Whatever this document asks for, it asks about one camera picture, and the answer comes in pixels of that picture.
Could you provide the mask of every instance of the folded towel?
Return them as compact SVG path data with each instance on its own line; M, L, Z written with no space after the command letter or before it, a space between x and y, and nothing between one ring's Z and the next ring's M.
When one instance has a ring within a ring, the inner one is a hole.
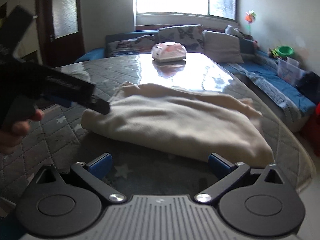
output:
M250 120L261 113L230 95L195 93L156 84L122 84L111 112L87 109L81 125L102 136L207 161L217 153L232 163L265 167L272 150Z

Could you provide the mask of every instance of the frosted glass panel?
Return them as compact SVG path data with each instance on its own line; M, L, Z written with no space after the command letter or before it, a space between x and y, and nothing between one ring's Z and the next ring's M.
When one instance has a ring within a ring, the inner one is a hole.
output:
M52 0L55 38L78 32L76 0Z

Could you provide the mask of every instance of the table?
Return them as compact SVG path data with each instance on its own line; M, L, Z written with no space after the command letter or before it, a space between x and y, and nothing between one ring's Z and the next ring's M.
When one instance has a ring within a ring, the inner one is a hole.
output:
M110 99L123 82L156 83L195 91L217 91L235 98L250 97L264 116L262 127L266 141L292 185L302 188L315 174L308 154L284 124L250 89L203 54L188 53L185 61L170 64L158 64L150 54L131 55L71 64L57 70L90 78L97 85L95 94L104 100ZM30 123L31 131L18 150L12 155L0 155L1 196L17 201L43 164L68 168L72 163L89 162L105 152L112 154L114 165L103 181L128 197L131 194L193 197L216 182L207 163L87 132L80 125L84 109L77 104L71 108L55 105L46 111L41 122Z

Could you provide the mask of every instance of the human hand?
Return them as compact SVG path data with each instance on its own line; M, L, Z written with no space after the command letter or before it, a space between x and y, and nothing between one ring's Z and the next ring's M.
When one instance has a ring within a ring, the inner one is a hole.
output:
M40 121L44 117L44 112L37 109L34 116L30 119L33 121ZM16 122L11 129L11 132L4 132L0 130L0 153L11 154L15 151L17 145L22 140L22 137L27 135L30 130L28 121Z

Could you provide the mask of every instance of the wooden door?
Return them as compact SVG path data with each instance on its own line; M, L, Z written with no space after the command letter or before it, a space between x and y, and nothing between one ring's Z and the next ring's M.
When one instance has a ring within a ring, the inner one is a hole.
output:
M36 0L36 14L44 64L68 65L84 54L79 0Z

